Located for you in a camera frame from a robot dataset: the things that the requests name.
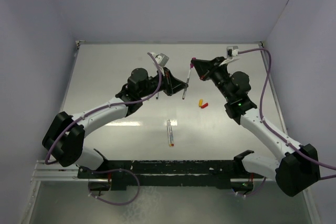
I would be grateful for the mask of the purple marker pen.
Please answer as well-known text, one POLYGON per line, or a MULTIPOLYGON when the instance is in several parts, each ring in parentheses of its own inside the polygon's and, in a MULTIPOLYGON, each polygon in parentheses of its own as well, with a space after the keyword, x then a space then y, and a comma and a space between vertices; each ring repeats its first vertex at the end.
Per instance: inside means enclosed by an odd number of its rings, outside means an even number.
POLYGON ((192 68, 189 68, 188 75, 187 75, 187 78, 186 78, 186 85, 185 85, 184 90, 183 90, 182 100, 185 100, 185 97, 186 97, 188 84, 189 84, 190 77, 191 77, 191 70, 192 70, 192 68))

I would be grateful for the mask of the yellow marker pen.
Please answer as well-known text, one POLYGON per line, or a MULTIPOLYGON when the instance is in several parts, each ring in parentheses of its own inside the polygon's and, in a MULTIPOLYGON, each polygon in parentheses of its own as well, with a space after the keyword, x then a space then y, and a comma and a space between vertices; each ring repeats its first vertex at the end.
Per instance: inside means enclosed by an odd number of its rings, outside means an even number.
POLYGON ((169 147, 172 147, 172 140, 171 140, 171 122, 170 122, 170 120, 167 120, 167 122, 166 122, 166 126, 167 126, 167 137, 168 137, 169 147))

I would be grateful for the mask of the red marker pen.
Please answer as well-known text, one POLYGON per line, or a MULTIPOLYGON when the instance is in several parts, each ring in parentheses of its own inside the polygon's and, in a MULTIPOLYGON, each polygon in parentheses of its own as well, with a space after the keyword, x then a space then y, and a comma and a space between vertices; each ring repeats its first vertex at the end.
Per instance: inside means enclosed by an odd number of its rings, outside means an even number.
POLYGON ((172 147, 174 146, 174 137, 173 137, 173 130, 171 126, 171 140, 172 140, 172 147))

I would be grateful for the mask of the purple pen cap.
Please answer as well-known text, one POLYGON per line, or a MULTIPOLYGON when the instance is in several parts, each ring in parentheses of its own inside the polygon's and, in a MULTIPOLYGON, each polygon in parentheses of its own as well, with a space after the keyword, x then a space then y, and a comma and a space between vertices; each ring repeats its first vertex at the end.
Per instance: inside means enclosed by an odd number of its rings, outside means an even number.
POLYGON ((195 57, 193 57, 193 58, 191 59, 191 63, 190 63, 190 68, 191 68, 191 69, 194 67, 193 60, 195 60, 195 59, 196 59, 195 57))

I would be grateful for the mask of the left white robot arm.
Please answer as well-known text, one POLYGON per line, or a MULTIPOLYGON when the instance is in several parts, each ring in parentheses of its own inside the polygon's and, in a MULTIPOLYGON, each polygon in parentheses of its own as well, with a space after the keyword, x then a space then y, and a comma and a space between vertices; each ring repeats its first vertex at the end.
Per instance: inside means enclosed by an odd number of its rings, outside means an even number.
POLYGON ((85 147, 84 139, 106 124, 135 113, 142 106, 143 99, 160 91, 172 96, 187 86, 173 77, 168 68, 163 68, 155 77, 150 77, 143 68, 136 68, 121 91, 105 104, 90 112, 58 113, 42 145, 61 166, 75 164, 88 168, 96 178, 102 178, 108 172, 107 159, 98 150, 85 147))

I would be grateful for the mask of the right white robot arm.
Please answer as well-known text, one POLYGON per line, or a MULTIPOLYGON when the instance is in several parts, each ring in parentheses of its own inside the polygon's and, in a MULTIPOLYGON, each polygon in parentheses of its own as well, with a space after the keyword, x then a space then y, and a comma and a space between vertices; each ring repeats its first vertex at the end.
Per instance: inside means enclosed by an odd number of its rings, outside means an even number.
POLYGON ((253 151, 235 156, 234 173, 246 177, 259 174, 275 181, 290 197, 297 195, 321 178, 317 164, 318 153, 311 145, 303 146, 274 127, 251 101, 249 76, 241 71, 230 74, 228 60, 216 57, 213 60, 191 60, 191 65, 200 80, 211 80, 226 99, 225 111, 229 118, 257 137, 274 155, 267 158, 253 151))

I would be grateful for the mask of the aluminium rail right side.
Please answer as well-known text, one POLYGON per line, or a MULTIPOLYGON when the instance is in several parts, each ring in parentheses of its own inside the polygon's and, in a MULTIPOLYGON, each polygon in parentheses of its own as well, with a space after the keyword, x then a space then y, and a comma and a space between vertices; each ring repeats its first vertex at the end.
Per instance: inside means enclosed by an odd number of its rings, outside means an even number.
POLYGON ((267 78, 268 84, 270 86, 270 89, 271 89, 271 92, 272 92, 272 95, 273 95, 273 98, 274 98, 274 102, 275 102, 275 105, 276 105, 278 117, 279 117, 280 124, 281 124, 281 129, 282 129, 282 132, 285 134, 284 137, 288 137, 287 128, 286 128, 286 125, 285 125, 285 122, 284 122, 284 118, 282 116, 279 100, 278 100, 276 90, 275 90, 275 87, 274 87, 274 84, 272 82, 271 75, 270 75, 269 56, 268 56, 268 53, 265 52, 264 50, 262 50, 260 53, 261 53, 263 61, 264 61, 264 65, 265 65, 265 69, 266 69, 266 75, 268 76, 266 78, 267 78))

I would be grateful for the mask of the aluminium rail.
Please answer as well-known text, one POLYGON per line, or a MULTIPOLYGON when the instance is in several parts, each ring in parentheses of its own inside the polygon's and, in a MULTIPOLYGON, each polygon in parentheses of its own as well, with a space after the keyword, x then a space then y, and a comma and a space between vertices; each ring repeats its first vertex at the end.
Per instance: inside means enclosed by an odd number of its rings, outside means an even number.
POLYGON ((70 165, 62 167, 60 164, 46 165, 44 161, 37 161, 31 181, 33 182, 72 182, 78 180, 78 167, 70 165))
POLYGON ((270 75, 269 56, 268 56, 268 53, 265 52, 264 50, 262 50, 260 53, 261 53, 263 61, 264 61, 264 65, 265 65, 265 69, 266 69, 266 75, 268 76, 266 78, 267 78, 268 84, 270 86, 270 89, 271 89, 271 92, 272 92, 272 95, 273 95, 273 98, 274 98, 274 102, 275 102, 275 105, 276 105, 278 117, 279 117, 280 124, 281 124, 281 129, 282 129, 282 132, 285 134, 284 137, 288 137, 287 128, 286 128, 286 125, 285 125, 285 122, 284 122, 284 118, 282 116, 279 100, 278 100, 276 90, 275 90, 275 87, 274 87, 274 84, 272 82, 271 75, 270 75))

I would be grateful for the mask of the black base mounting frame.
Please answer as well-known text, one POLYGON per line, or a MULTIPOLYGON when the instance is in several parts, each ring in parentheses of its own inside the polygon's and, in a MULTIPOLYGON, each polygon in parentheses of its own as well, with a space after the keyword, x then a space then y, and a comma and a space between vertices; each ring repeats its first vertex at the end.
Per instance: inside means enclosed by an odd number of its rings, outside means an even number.
POLYGON ((80 179, 108 179, 111 190, 128 186, 215 187, 241 189, 238 181, 246 182, 251 174, 234 160, 195 161, 104 161, 95 171, 81 166, 80 179))

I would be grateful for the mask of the aluminium rail front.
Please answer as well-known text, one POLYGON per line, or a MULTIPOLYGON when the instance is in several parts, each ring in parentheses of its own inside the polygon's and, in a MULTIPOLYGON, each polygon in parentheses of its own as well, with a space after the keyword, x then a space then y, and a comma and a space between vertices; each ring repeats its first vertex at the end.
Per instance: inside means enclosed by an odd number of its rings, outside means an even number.
POLYGON ((60 164, 46 165, 44 161, 37 161, 31 181, 33 182, 72 182, 78 180, 78 167, 70 165, 62 167, 60 164))

